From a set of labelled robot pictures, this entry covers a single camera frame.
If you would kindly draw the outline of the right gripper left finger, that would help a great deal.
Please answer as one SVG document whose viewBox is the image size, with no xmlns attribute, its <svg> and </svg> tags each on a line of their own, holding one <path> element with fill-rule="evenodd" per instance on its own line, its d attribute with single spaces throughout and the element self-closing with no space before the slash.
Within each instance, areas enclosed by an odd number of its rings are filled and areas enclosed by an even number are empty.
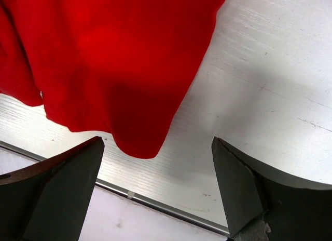
<svg viewBox="0 0 332 241">
<path fill-rule="evenodd" d="M 78 240 L 103 152 L 94 137 L 1 175 L 1 240 Z"/>
</svg>

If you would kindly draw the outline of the red t shirt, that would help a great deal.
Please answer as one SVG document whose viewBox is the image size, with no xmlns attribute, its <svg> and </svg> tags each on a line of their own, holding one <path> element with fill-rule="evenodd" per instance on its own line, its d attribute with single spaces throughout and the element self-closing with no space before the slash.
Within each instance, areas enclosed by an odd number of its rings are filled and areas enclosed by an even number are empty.
<svg viewBox="0 0 332 241">
<path fill-rule="evenodd" d="M 225 0 L 1 0 L 1 93 L 154 158 Z"/>
</svg>

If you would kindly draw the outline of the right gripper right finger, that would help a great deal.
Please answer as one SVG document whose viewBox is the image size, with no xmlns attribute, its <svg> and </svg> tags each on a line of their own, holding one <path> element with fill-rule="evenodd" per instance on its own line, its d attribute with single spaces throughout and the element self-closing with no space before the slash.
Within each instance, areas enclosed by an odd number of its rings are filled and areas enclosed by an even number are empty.
<svg viewBox="0 0 332 241">
<path fill-rule="evenodd" d="M 294 176 L 214 138 L 231 240 L 331 240 L 331 185 Z"/>
</svg>

